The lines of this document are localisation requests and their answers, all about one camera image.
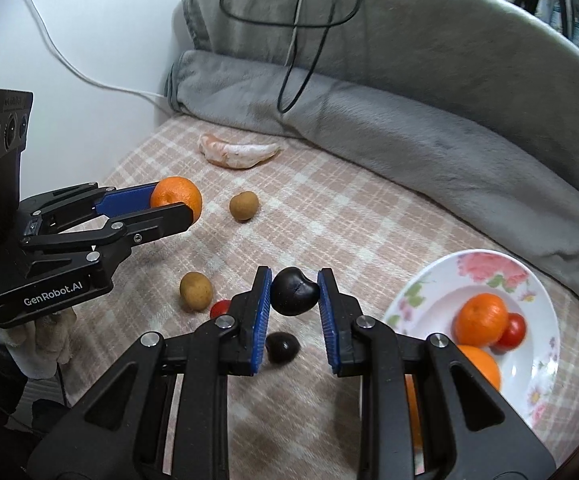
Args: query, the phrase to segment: floral plate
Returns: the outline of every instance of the floral plate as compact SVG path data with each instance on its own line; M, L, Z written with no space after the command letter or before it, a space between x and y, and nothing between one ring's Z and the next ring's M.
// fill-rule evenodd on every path
M407 284L383 322L397 333L420 339L434 332L452 337L454 317L465 301L482 292L500 296L510 312L519 312L527 321L520 347L503 355L487 351L501 369L501 394L534 428L554 387L560 338L547 291L518 260L484 249L449 254Z

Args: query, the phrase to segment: small potato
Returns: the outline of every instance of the small potato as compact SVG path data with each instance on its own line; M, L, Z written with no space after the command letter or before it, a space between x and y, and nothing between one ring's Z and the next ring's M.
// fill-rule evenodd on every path
M258 211L258 197L253 191L242 192L229 202L229 212L239 222L244 222L253 218Z
M211 304L214 289L200 272L188 272L180 280L180 296L189 308L201 311Z

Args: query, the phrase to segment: folded gray blanket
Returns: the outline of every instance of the folded gray blanket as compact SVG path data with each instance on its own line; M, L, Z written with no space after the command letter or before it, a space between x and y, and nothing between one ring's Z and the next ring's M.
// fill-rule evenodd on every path
M339 1L337 18L354 3ZM291 22L296 0L226 3ZM304 0L303 23L326 21L329 6ZM230 20L218 0L184 9L196 48L213 54L174 66L175 109L308 139L425 193L579 295L579 50L545 24L502 0L363 0L281 116L291 29ZM320 36L301 30L299 66ZM304 76L293 74L285 103Z
M579 295L579 192L509 140L468 119L314 75L282 117L281 66L186 52L177 107L214 123L301 137L424 193ZM297 79L305 76L298 70Z

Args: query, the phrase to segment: orange fruit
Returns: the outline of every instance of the orange fruit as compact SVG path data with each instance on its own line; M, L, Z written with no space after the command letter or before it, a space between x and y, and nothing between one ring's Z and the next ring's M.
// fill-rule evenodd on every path
M421 418L418 415L418 402L416 401L416 388L413 385L413 378L405 376L405 386L407 387L407 402L410 407L410 426L412 428L412 439L414 449L423 448L423 430L421 429Z
M162 179L149 199L151 207L177 204L183 202L194 213L194 222L200 218L203 210L203 196L191 180L181 176L168 176Z
M485 376L485 379L492 383L494 388L498 391L501 390L501 370L492 356L475 346L458 345L458 349L478 368L478 371Z
M478 294L463 305L454 321L454 334L461 345L489 346L503 336L509 314L495 294Z

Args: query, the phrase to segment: plaid tablecloth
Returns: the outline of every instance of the plaid tablecloth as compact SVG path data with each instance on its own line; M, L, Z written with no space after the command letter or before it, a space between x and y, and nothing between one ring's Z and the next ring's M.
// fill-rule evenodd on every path
M285 150L245 171L210 165L198 136L271 142ZM258 265L301 267L315 278L332 267L342 292L380 318L405 283L430 262L468 248L502 250L425 197L299 140L273 139L187 116L173 118L129 155L104 183L127 187L170 175L192 179L204 198L189 232L134 250L114 276L111 294L77 308L74 357L64 367L71 402L143 332L191 332L208 312L180 306L178 282L203 272L215 300L249 290ZM230 216L231 197L252 190L258 215ZM558 463L579 444L579 300L538 273L560 323L561 357L554 393L537 433ZM297 318L272 311L269 331L286 330L303 347L285 367L265 363L255 378L229 389L232 478L355 478L359 419L357 380L332 376L317 309Z

